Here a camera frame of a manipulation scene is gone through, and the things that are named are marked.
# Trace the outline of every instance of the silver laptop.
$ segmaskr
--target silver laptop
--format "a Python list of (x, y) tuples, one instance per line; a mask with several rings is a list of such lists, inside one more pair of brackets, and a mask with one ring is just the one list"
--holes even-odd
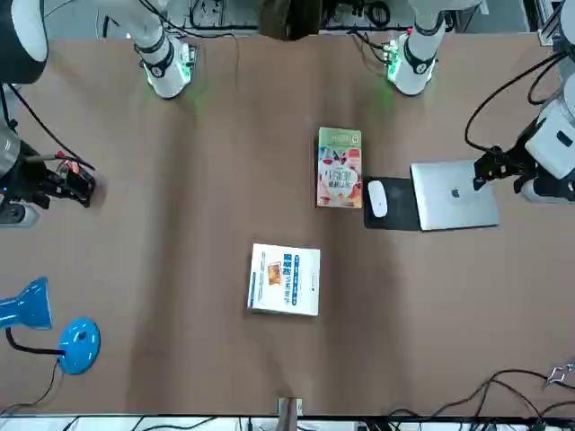
[(411, 165), (422, 230), (499, 224), (500, 212), (491, 185), (473, 190), (473, 162), (458, 160)]

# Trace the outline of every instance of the black mouse pad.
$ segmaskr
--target black mouse pad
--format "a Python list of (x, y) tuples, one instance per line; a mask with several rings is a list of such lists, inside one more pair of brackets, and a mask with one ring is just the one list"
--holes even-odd
[[(381, 218), (374, 216), (369, 200), (367, 185), (379, 180), (384, 185), (387, 196), (387, 214)], [(415, 200), (415, 189), (411, 179), (364, 177), (363, 219), (367, 229), (387, 229), (392, 231), (420, 231), (420, 218)]]

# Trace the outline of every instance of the desk lamp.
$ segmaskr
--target desk lamp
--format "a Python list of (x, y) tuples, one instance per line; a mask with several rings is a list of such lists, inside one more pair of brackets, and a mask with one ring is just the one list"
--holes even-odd
[(6, 331), (10, 346), (36, 355), (58, 356), (63, 373), (81, 374), (88, 370), (100, 351), (100, 331), (92, 319), (73, 320), (60, 335), (58, 349), (21, 346), (13, 338), (12, 326), (32, 330), (51, 330), (52, 316), (48, 300), (48, 279), (32, 281), (18, 296), (0, 300), (0, 329)]

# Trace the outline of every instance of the mouse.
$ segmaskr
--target mouse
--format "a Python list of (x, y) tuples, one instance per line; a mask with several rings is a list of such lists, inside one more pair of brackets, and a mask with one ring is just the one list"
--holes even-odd
[(387, 196), (385, 195), (384, 184), (380, 180), (370, 181), (367, 185), (367, 192), (374, 216), (377, 218), (385, 217), (387, 214)]

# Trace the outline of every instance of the brown table surface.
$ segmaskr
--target brown table surface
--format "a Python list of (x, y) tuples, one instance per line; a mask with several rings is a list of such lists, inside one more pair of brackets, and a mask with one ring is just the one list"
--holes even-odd
[[(234, 41), (202, 41), (195, 82), (173, 101), (148, 88), (127, 41), (53, 43), (25, 89), (109, 184), (100, 208), (55, 201), (33, 229), (0, 231), (0, 297), (36, 276), (50, 282), (54, 330), (18, 329), (22, 343), (53, 347), (82, 315), (102, 332), (93, 369), (65, 376), (42, 411), (272, 414), (293, 395), (313, 415), (429, 414), (501, 368), (547, 374), (571, 359), (572, 208), (529, 204), (511, 180), (495, 186), (495, 229), (374, 231), (361, 211), (314, 207), (321, 126), (362, 130), (365, 174), (408, 177), (412, 162), (479, 157), (465, 122), (547, 55), (536, 36), (447, 37), (417, 98), (378, 77), (351, 37), (238, 42), (237, 80)], [(476, 142), (514, 144), (536, 114), (528, 85), (487, 107)], [(56, 149), (33, 119), (18, 119), (22, 138)], [(254, 242), (321, 249), (319, 317), (245, 310)], [(52, 361), (1, 343), (0, 405), (40, 395)], [(504, 380), (542, 407), (569, 397), (529, 376)], [(500, 387), (483, 414), (532, 415)]]

